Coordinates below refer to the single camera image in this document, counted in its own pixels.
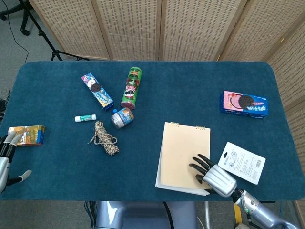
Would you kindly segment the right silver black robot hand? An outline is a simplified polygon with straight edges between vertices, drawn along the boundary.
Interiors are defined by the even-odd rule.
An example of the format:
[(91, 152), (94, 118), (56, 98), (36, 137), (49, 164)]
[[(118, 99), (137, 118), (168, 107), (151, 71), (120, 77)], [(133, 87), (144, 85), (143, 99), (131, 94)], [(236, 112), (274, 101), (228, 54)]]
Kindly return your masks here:
[(207, 183), (220, 196), (230, 197), (236, 190), (237, 182), (225, 170), (214, 164), (210, 159), (202, 154), (192, 157), (196, 162), (190, 163), (189, 167), (194, 168), (199, 173), (195, 175), (195, 179), (202, 184)]

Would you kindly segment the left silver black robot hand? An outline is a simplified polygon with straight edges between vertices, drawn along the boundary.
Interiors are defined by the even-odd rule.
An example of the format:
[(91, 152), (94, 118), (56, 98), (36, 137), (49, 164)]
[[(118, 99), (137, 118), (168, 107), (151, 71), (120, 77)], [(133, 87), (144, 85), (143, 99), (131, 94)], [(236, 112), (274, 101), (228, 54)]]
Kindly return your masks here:
[(0, 192), (5, 191), (7, 186), (21, 183), (26, 180), (32, 173), (32, 170), (25, 171), (22, 175), (9, 178), (10, 165), (12, 163), (17, 143), (22, 134), (12, 131), (0, 139)]

